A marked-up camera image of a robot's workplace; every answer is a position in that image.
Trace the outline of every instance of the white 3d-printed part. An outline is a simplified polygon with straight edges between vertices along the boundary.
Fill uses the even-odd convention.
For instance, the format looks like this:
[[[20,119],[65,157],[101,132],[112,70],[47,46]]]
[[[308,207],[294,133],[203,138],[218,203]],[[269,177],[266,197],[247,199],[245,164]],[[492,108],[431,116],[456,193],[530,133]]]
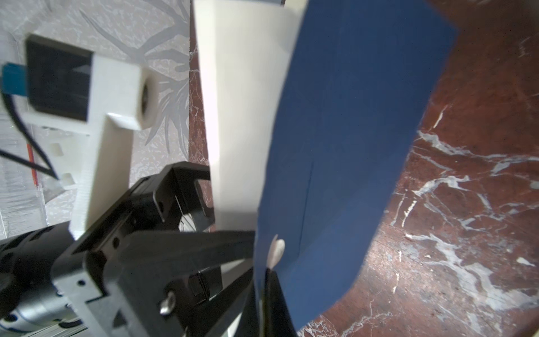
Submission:
[[[147,95],[143,111],[144,87]],[[75,132],[86,138],[86,142],[80,141],[79,153],[62,151],[61,160],[54,153],[58,150],[55,146],[43,146],[60,178],[70,174],[76,184],[77,197],[70,223],[75,239],[127,191],[133,130],[154,124],[157,103],[154,72],[141,65],[94,54],[87,121],[32,110],[23,115],[27,123]],[[61,180],[61,183],[66,186],[67,182]]]

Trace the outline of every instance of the red marble surface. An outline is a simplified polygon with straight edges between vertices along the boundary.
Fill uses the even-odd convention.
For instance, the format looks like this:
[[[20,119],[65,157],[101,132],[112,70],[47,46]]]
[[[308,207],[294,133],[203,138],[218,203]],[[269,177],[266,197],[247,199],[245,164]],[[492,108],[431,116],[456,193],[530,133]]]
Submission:
[[[539,30],[517,1],[432,3],[460,35],[358,279],[300,336],[539,329]],[[189,159],[207,163],[195,60]]]

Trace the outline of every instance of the hole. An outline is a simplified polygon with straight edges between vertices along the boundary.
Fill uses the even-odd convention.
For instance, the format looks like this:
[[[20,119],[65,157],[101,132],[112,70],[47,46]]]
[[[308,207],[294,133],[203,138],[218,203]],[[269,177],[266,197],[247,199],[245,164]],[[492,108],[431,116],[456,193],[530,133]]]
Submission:
[[[75,179],[73,179],[71,173],[62,174],[62,176],[60,177],[60,182],[64,187],[75,185]]]
[[[13,314],[9,314],[9,315],[7,315],[6,317],[4,317],[4,320],[5,320],[6,322],[10,322],[10,323],[11,323],[11,322],[16,322],[17,319],[18,319],[17,316],[15,316],[15,315],[13,315]]]
[[[51,156],[54,156],[54,157],[62,157],[64,155],[64,152],[62,151],[62,146],[60,146],[60,143],[50,144],[49,152],[51,153]]]
[[[71,329],[71,328],[74,328],[76,326],[79,326],[82,324],[82,321],[80,319],[76,320],[76,321],[73,321],[73,322],[62,322],[62,323],[58,323],[58,326],[62,329]]]
[[[37,234],[34,235],[34,236],[30,239],[30,241],[34,241],[34,240],[39,239],[39,238],[41,237],[41,235],[43,235],[44,233],[47,233],[47,232],[51,231],[53,228],[54,228],[54,227],[51,226],[51,227],[46,227],[46,228],[44,228],[44,229],[38,231]]]
[[[112,321],[112,327],[118,328],[126,324],[127,324],[126,319],[123,317],[122,312],[118,310],[118,312],[116,313],[116,316],[114,317],[114,320]]]
[[[146,108],[148,108],[148,85],[144,84],[142,89],[142,115],[146,113]]]

